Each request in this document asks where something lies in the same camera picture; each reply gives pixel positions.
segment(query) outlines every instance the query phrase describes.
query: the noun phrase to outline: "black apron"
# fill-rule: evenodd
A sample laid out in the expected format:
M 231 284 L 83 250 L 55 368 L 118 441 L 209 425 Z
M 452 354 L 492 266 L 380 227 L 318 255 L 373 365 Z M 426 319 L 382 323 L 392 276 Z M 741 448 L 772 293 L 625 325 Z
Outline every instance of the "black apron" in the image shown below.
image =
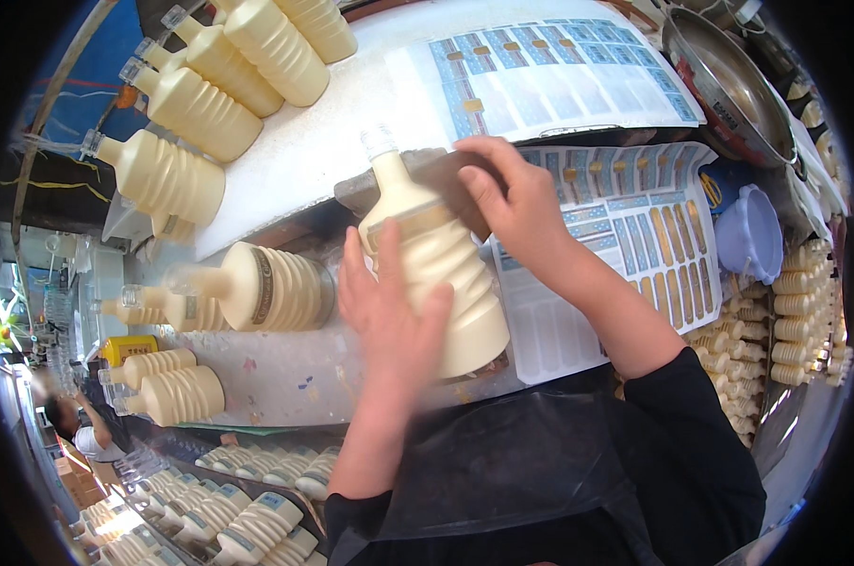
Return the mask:
M 375 537 L 348 529 L 330 566 L 369 541 L 487 533 L 593 509 L 613 517 L 642 566 L 662 566 L 610 438 L 602 395 L 523 391 L 454 408 L 406 439 L 389 509 Z

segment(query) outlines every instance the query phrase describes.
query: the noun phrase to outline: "blue plastic bowl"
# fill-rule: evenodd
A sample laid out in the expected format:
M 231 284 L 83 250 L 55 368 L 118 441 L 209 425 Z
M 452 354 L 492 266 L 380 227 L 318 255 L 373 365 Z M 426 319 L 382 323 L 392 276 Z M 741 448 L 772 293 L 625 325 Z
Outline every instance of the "blue plastic bowl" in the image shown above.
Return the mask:
M 715 221 L 719 262 L 730 272 L 772 284 L 782 270 L 779 217 L 756 185 L 741 187 L 738 193 L 738 200 Z

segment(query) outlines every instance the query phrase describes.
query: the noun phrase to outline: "left hand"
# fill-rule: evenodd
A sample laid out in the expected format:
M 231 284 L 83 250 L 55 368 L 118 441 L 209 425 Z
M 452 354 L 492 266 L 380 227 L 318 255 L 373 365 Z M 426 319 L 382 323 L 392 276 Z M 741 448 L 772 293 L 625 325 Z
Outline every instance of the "left hand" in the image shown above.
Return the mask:
M 361 337 L 366 378 L 363 397 L 383 408 L 412 410 L 436 377 L 455 297 L 441 283 L 416 314 L 405 294 L 398 223 L 387 218 L 380 234 L 380 280 L 365 266 L 358 230 L 350 226 L 339 269 L 339 311 Z

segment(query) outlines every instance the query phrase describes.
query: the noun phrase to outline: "right hand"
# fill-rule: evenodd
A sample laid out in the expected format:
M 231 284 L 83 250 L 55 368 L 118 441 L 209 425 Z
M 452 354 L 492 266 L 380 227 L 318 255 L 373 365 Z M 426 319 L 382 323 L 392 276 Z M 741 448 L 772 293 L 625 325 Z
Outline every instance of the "right hand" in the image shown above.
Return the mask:
M 458 171 L 458 178 L 506 251 L 538 277 L 553 272 L 556 258 L 561 261 L 563 251 L 574 245 L 559 211 L 553 176 L 524 161 L 502 138 L 473 136 L 452 145 L 487 158 L 506 180 L 507 200 L 487 171 L 473 165 Z

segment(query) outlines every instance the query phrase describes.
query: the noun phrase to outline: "hand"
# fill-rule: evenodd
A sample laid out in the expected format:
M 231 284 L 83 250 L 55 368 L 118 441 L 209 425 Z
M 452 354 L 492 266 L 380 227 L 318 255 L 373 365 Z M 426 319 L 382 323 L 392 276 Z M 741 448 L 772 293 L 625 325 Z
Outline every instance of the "hand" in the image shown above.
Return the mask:
M 438 285 L 417 315 L 405 294 L 398 223 L 387 218 L 380 234 L 380 280 L 365 266 L 361 236 L 350 226 L 339 268 L 339 311 L 361 337 L 366 379 L 362 397 L 411 410 L 436 377 L 454 290 Z
M 554 272 L 564 250 L 574 246 L 574 239 L 562 220 L 549 171 L 524 161 L 502 138 L 474 136 L 453 146 L 489 159 L 506 180 L 507 200 L 487 171 L 473 165 L 458 171 L 458 178 L 506 251 L 541 280 Z

